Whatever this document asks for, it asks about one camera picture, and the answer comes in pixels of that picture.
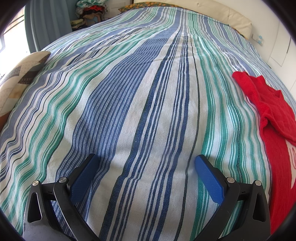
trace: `patterned pillow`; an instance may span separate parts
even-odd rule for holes
[[[30,54],[0,80],[0,131],[3,129],[11,110],[44,66],[50,54],[49,51]]]

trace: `red towel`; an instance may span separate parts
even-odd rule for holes
[[[272,175],[269,211],[273,233],[296,201],[295,116],[282,92],[268,86],[263,76],[255,78],[246,72],[232,76],[260,115],[260,135]]]

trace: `cream headboard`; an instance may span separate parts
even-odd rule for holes
[[[144,0],[134,0],[134,3],[144,2]],[[250,38],[252,25],[251,20],[241,15],[239,12],[213,0],[156,0],[155,2],[163,2],[178,5],[183,8],[190,9],[195,12],[212,17],[222,23],[228,24],[235,28],[246,39]]]

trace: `striped bedspread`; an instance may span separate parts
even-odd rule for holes
[[[103,241],[192,240],[217,208],[194,169],[201,153],[225,176],[259,179],[269,198],[258,114],[231,75],[263,75],[296,103],[229,26],[175,7],[134,9],[46,50],[0,136],[0,207],[20,233],[31,183],[69,175],[90,153],[100,167],[76,206]]]

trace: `window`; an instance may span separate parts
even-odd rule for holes
[[[24,21],[25,9],[21,9],[0,38],[0,78],[24,57],[30,54]]]

